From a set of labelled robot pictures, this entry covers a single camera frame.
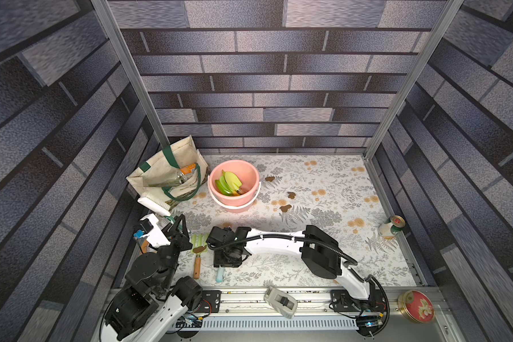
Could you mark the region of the green hand rake wooden handle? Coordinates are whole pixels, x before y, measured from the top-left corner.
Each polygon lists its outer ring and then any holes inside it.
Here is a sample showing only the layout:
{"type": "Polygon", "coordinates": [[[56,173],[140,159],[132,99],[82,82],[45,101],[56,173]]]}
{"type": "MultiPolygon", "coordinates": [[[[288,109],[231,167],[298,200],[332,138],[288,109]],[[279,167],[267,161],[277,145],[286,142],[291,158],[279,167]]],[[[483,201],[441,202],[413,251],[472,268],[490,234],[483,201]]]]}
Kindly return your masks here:
{"type": "Polygon", "coordinates": [[[195,255],[195,263],[193,269],[193,278],[200,278],[202,254],[207,250],[207,234],[199,234],[192,236],[192,253],[195,255]]]}

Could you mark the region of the blue trowel with soil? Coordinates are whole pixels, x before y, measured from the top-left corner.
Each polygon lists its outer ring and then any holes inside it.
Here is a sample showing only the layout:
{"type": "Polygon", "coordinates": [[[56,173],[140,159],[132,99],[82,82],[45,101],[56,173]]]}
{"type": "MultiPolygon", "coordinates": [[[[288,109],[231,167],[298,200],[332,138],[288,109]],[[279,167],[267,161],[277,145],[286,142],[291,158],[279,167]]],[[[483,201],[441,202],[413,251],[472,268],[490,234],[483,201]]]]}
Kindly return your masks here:
{"type": "Polygon", "coordinates": [[[224,278],[225,278],[225,268],[220,266],[217,270],[217,275],[216,275],[216,279],[215,281],[218,283],[218,284],[221,284],[223,281],[224,281],[224,278]]]}

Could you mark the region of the white green hand brush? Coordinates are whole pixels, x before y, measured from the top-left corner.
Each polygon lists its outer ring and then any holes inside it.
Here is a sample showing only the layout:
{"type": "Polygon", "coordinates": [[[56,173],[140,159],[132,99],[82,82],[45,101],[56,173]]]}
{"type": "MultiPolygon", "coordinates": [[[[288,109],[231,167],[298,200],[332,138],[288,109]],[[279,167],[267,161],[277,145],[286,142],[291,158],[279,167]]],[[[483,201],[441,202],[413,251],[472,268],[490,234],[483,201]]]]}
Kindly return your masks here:
{"type": "Polygon", "coordinates": [[[138,203],[146,207],[161,221],[167,220],[174,223],[175,219],[171,214],[172,207],[166,202],[160,202],[149,197],[139,197],[138,203]]]}

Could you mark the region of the pink plastic bucket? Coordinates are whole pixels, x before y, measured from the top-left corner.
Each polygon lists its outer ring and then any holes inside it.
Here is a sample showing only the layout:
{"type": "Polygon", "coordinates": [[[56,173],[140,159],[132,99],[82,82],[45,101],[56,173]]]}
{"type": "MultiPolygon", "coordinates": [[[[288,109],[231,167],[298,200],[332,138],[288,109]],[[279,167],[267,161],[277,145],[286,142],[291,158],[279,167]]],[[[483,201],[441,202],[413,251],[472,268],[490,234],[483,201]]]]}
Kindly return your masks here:
{"type": "Polygon", "coordinates": [[[221,208],[231,213],[248,211],[259,195],[262,182],[260,174],[251,163],[228,160],[220,163],[210,173],[208,192],[221,208]]]}

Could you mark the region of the green trowel yellow blue handle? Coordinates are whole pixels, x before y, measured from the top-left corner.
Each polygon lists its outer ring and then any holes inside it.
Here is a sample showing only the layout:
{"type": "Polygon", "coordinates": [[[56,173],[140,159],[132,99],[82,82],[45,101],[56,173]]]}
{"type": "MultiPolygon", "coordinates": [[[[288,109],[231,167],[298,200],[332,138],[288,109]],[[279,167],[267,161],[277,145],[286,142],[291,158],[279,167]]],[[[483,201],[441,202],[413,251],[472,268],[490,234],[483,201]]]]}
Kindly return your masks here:
{"type": "Polygon", "coordinates": [[[224,196],[232,196],[232,191],[229,189],[228,184],[225,181],[225,178],[220,177],[215,181],[215,185],[217,186],[218,191],[224,196]]]}

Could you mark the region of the green shovel brown handle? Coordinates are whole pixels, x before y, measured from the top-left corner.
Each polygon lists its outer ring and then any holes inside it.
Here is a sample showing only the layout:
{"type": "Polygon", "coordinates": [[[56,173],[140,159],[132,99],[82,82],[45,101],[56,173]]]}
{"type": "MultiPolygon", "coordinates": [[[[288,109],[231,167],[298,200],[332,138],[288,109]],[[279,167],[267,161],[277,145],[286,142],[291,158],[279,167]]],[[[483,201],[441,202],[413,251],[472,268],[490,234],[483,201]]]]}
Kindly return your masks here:
{"type": "Polygon", "coordinates": [[[225,196],[235,196],[236,195],[236,192],[234,190],[232,190],[231,187],[228,185],[224,175],[222,175],[219,178],[219,183],[218,183],[217,187],[219,188],[219,191],[225,196]]]}

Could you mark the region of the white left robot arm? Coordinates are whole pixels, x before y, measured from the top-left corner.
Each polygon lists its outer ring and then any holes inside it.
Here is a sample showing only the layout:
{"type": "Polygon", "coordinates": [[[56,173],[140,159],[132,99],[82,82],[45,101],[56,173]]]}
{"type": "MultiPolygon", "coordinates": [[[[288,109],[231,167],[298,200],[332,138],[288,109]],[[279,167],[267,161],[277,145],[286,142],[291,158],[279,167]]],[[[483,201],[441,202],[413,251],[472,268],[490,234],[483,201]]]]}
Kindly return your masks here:
{"type": "Polygon", "coordinates": [[[202,299],[202,287],[192,277],[172,284],[180,253],[192,249],[184,215],[165,222],[146,215],[135,225],[133,237],[151,251],[137,257],[125,274],[123,287],[101,319],[99,341],[160,341],[202,299]]]}

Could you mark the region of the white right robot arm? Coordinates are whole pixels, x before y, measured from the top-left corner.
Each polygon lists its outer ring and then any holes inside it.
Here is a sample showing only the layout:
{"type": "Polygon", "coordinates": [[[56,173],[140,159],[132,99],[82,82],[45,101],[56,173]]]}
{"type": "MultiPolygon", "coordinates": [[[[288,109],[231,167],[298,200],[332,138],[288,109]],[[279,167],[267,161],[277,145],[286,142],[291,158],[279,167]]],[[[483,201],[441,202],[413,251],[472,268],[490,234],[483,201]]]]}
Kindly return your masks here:
{"type": "Polygon", "coordinates": [[[206,240],[214,252],[214,266],[238,268],[252,255],[288,255],[301,259],[309,271],[322,279],[338,282],[347,292],[349,316],[363,337],[382,332],[390,320],[385,289],[375,276],[363,278],[354,269],[358,262],[343,252],[339,243],[314,225],[299,232],[262,232],[250,227],[212,228],[206,240]]]}

